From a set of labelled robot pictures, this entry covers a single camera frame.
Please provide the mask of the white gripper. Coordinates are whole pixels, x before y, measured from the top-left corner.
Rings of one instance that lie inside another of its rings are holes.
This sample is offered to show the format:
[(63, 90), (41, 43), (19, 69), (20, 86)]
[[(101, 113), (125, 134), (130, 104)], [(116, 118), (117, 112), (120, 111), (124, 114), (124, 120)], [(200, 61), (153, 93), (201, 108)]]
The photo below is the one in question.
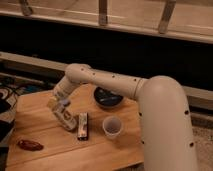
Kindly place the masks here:
[(58, 100), (66, 99), (79, 86), (79, 83), (72, 82), (66, 76), (64, 76), (54, 87), (53, 95)]

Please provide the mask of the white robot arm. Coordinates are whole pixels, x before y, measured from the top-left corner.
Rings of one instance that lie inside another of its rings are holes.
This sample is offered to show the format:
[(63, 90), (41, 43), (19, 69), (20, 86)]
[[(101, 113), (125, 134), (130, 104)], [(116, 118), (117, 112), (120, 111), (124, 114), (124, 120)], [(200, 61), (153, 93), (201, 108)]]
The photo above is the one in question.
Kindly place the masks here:
[(189, 104), (175, 79), (145, 79), (70, 64), (54, 87), (54, 96), (65, 99), (85, 83), (137, 102), (145, 171), (198, 171)]

